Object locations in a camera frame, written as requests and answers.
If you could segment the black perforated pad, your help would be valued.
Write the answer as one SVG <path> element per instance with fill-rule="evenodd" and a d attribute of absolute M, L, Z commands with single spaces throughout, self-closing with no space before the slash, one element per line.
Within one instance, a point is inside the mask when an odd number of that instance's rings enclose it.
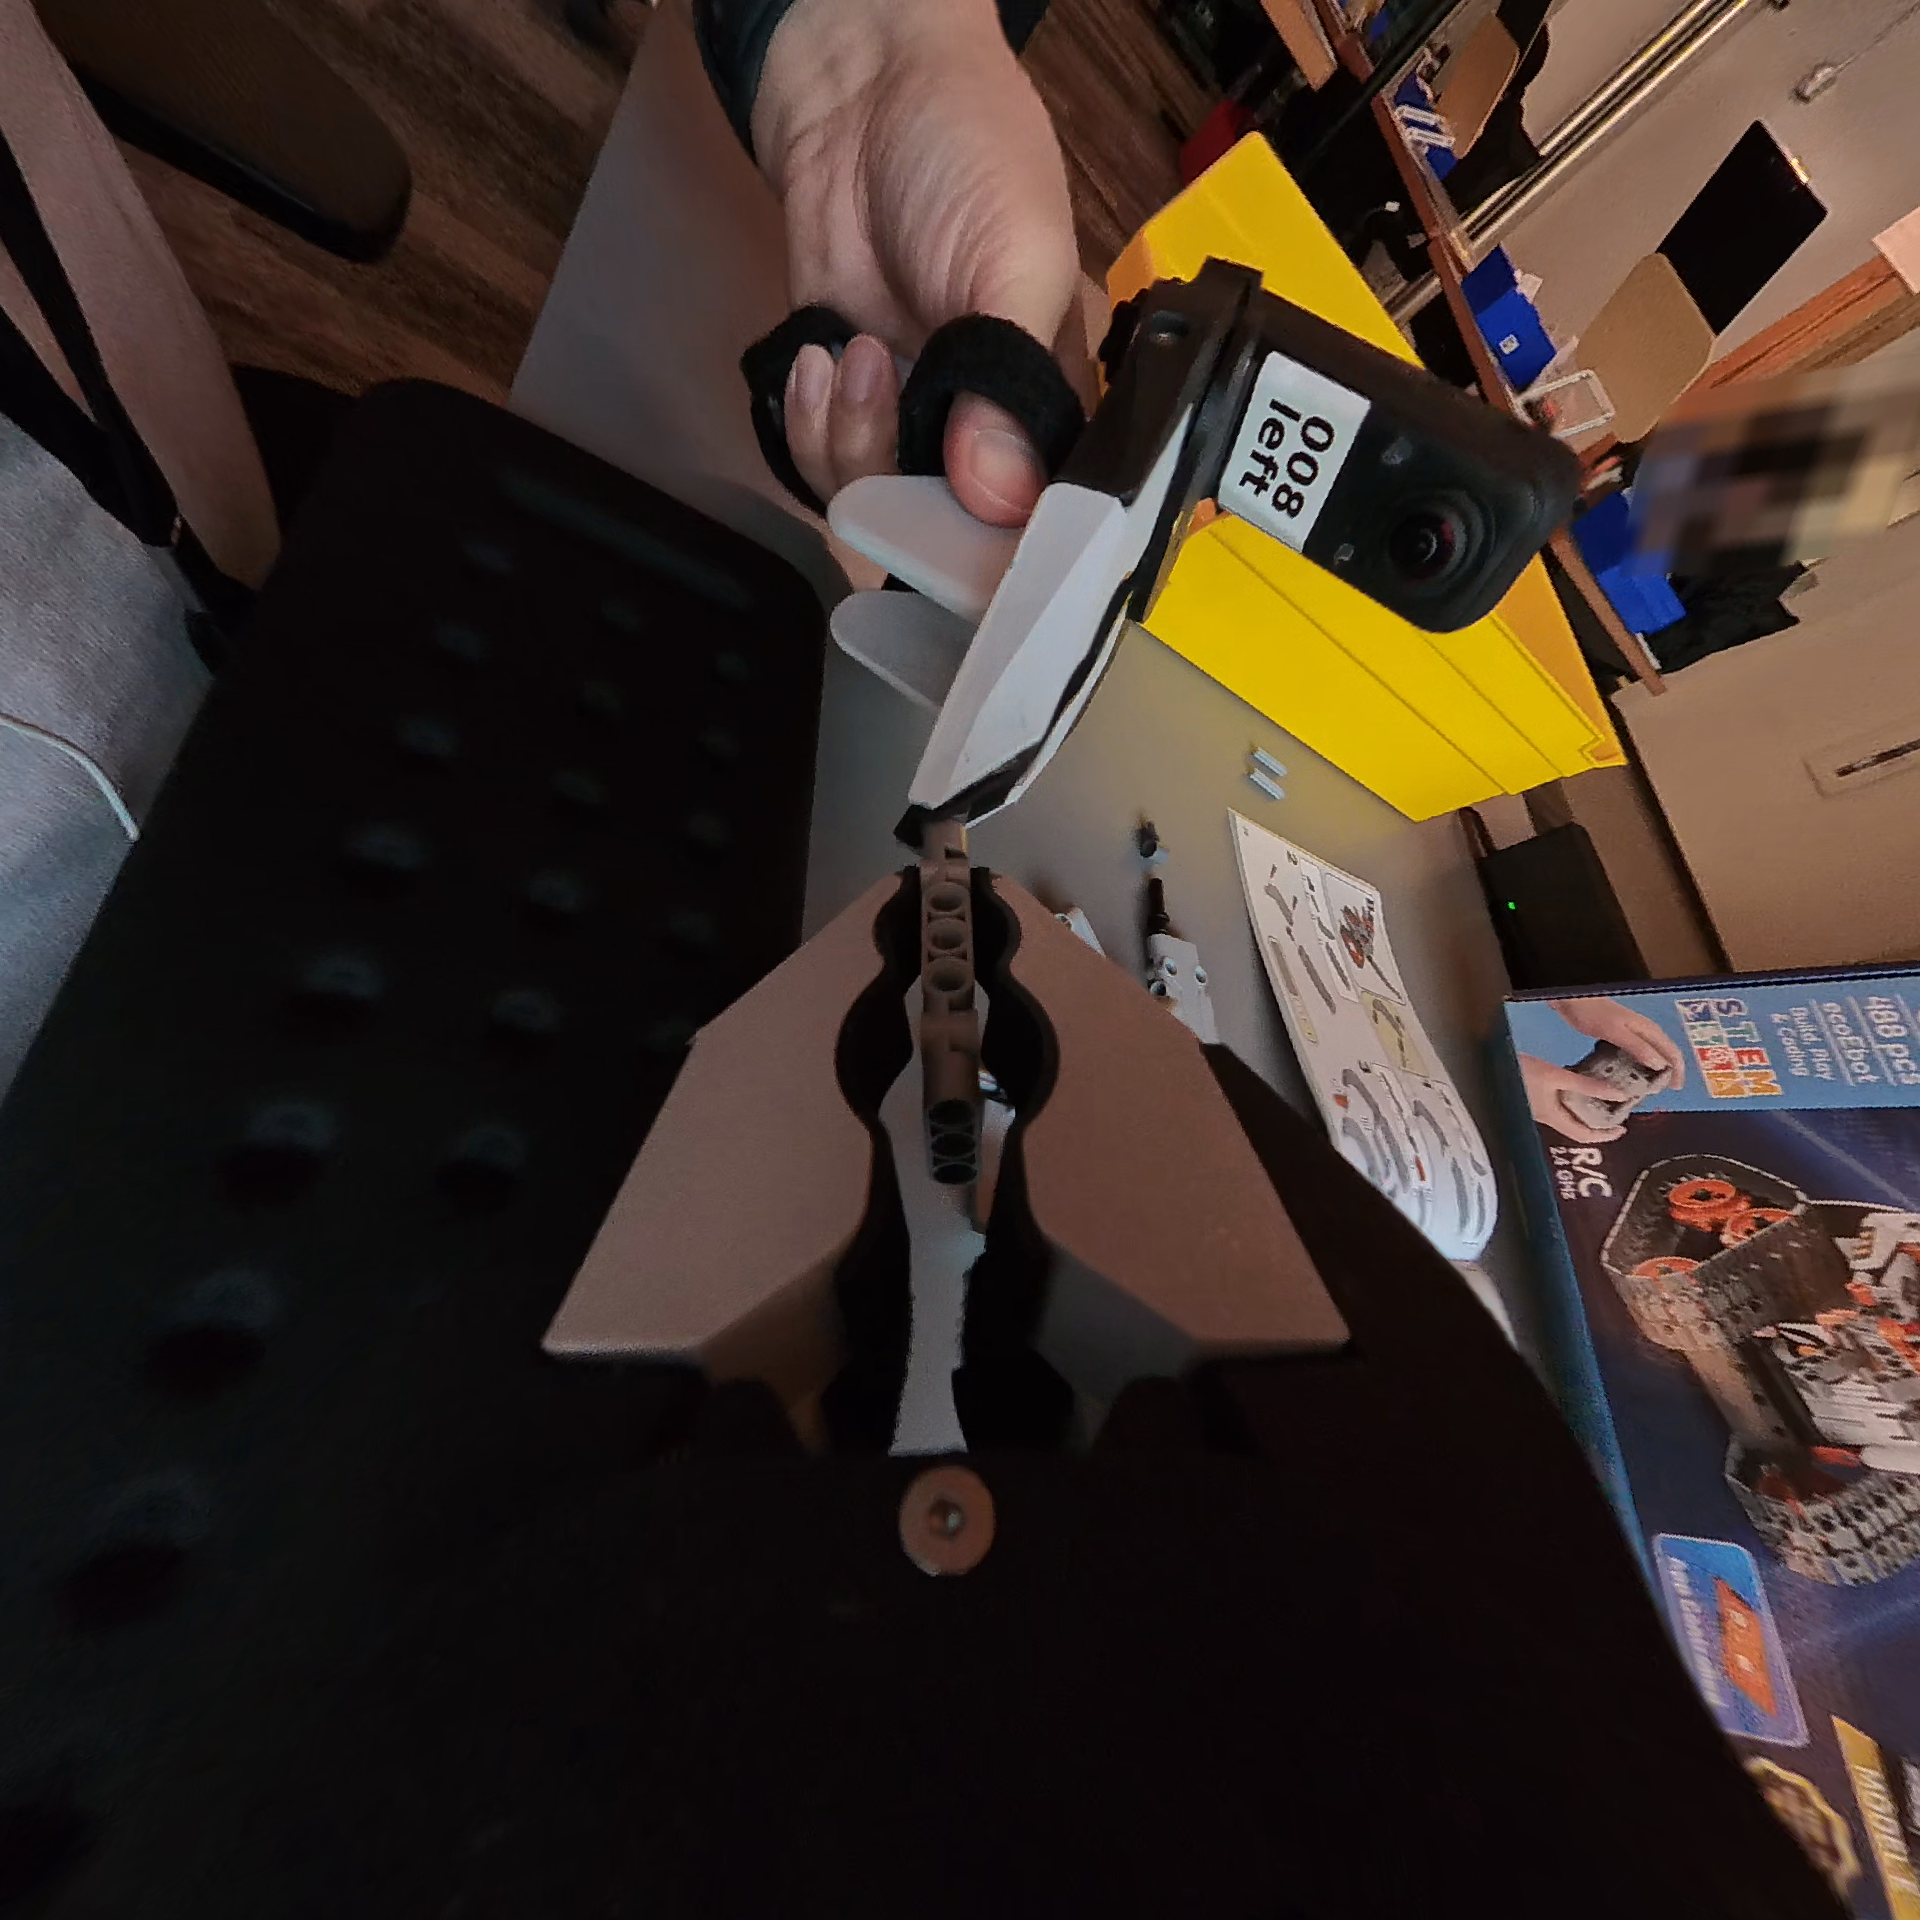
<path fill-rule="evenodd" d="M 799 940 L 824 612 L 360 398 L 5 1107 L 5 1915 L 644 1915 L 698 1389 L 542 1334 Z"/>

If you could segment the grey toy beam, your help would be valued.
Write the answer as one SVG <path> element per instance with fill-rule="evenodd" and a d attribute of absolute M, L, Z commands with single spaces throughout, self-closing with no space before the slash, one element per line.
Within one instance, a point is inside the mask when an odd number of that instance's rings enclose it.
<path fill-rule="evenodd" d="M 919 864 L 919 1068 L 927 1175 L 972 1185 L 980 1161 L 972 864 Z"/>

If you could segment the grey desk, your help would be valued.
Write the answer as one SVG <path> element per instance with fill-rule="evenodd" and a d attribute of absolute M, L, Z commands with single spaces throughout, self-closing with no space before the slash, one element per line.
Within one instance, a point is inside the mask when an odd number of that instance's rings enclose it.
<path fill-rule="evenodd" d="M 842 557 L 764 469 L 735 372 L 740 347 L 781 317 L 784 239 L 712 103 L 685 4 L 639 36 L 607 142 L 513 387 L 513 412 L 766 544 L 822 597 L 872 572 Z M 1285 799 L 1247 784 L 1252 749 L 1286 766 Z M 1240 905 L 1229 809 L 1369 879 L 1441 1064 L 1494 1149 L 1502 1216 L 1470 1285 L 1500 1299 L 1521 1350 L 1545 1355 L 1505 1157 L 1493 1041 L 1508 989 L 1457 815 L 1410 822 L 1157 640 L 1121 640 L 1088 720 L 1012 812 L 972 836 L 975 861 L 1088 911 L 1136 963 L 1133 828 L 1168 839 L 1168 900 L 1210 976 L 1218 1032 L 1295 1108 L 1308 1086 L 1282 1036 Z"/>

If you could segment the person's left forearm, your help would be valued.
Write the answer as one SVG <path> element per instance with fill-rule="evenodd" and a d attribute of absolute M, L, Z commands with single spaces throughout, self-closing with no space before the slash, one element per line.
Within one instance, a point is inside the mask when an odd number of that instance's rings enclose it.
<path fill-rule="evenodd" d="M 201 301 L 33 6 L 1 4 L 5 189 L 31 213 L 5 236 L 5 300 L 55 352 L 110 448 L 134 461 L 144 511 L 182 528 L 241 588 L 280 549 L 255 441 Z"/>

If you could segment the blue toy robot box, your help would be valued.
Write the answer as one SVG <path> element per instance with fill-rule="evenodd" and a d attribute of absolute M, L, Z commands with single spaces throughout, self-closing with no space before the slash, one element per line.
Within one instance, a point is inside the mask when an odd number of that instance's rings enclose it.
<path fill-rule="evenodd" d="M 1853 1915 L 1917 1904 L 1917 979 L 1503 1006 L 1567 1419 L 1682 1667 Z"/>

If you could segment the long grey toy panel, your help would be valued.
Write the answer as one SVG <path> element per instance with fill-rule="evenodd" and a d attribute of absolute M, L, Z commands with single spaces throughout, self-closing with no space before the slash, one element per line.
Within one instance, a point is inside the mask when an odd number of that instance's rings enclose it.
<path fill-rule="evenodd" d="M 1173 931 L 1150 931 L 1143 947 L 1150 993 L 1164 1000 L 1201 1045 L 1218 1045 L 1209 972 L 1198 948 Z"/>

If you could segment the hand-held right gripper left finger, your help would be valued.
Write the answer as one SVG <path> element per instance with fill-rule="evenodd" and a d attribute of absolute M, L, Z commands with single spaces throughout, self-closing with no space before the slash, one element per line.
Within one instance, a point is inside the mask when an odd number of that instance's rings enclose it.
<path fill-rule="evenodd" d="M 688 1047 L 544 1348 L 758 1381 L 893 1444 L 909 1244 L 879 1108 L 914 1056 L 920 881 L 876 881 Z"/>

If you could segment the black electronic box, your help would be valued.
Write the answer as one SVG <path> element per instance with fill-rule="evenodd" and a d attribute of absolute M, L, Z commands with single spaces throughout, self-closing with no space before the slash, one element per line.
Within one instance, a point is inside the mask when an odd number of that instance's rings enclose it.
<path fill-rule="evenodd" d="M 1457 812 L 1516 991 L 1649 980 L 1600 855 L 1580 822 L 1497 848 L 1473 806 Z"/>

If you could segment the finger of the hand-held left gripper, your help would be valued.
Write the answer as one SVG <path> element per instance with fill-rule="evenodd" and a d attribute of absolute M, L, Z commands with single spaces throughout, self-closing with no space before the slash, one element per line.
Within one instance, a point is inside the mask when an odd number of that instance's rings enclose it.
<path fill-rule="evenodd" d="M 937 819 L 978 825 L 1017 804 L 1105 677 L 1129 625 L 1126 597 L 1108 591 L 1089 620 L 1044 612 L 990 677 L 975 667 L 975 659 L 992 632 L 973 635 L 905 809 L 920 806 Z"/>
<path fill-rule="evenodd" d="M 957 664 L 906 791 L 911 809 L 992 809 L 1052 729 L 1124 577 L 1124 504 L 1048 487 Z"/>

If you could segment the white instruction booklet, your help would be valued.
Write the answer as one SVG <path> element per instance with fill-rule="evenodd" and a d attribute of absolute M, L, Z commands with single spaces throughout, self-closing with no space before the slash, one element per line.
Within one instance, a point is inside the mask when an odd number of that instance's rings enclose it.
<path fill-rule="evenodd" d="M 1436 1247 L 1473 1263 L 1497 1224 L 1484 1139 L 1413 1008 L 1367 879 L 1229 814 L 1245 915 L 1334 1149 Z"/>

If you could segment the blue storage bin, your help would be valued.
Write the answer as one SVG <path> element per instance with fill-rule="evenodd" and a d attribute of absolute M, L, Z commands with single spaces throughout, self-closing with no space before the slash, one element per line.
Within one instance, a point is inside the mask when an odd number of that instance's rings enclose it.
<path fill-rule="evenodd" d="M 1649 560 L 1637 557 L 1628 492 L 1614 492 L 1590 504 L 1572 523 L 1572 539 L 1596 584 L 1629 632 L 1645 638 L 1686 616 L 1668 577 Z"/>
<path fill-rule="evenodd" d="M 1479 336 L 1513 393 L 1529 390 L 1559 353 L 1557 341 L 1502 247 L 1460 280 Z"/>

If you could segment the yellow storage bin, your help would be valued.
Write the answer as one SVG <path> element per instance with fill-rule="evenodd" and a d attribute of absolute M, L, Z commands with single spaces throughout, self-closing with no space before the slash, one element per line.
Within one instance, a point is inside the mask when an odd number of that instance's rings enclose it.
<path fill-rule="evenodd" d="M 1108 301 L 1209 256 L 1413 364 L 1414 352 L 1260 132 L 1164 205 Z M 1543 560 L 1479 624 L 1428 635 L 1232 517 L 1189 537 L 1144 625 L 1410 821 L 1622 766 Z"/>

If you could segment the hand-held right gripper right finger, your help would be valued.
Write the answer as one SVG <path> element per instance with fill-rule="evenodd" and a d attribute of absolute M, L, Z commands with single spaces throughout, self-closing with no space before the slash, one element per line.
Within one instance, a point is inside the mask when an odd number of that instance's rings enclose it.
<path fill-rule="evenodd" d="M 975 1447 L 1077 1400 L 1349 1340 L 1201 1041 L 1010 879 L 975 884 L 982 1062 L 1012 1104 L 975 1259 Z"/>

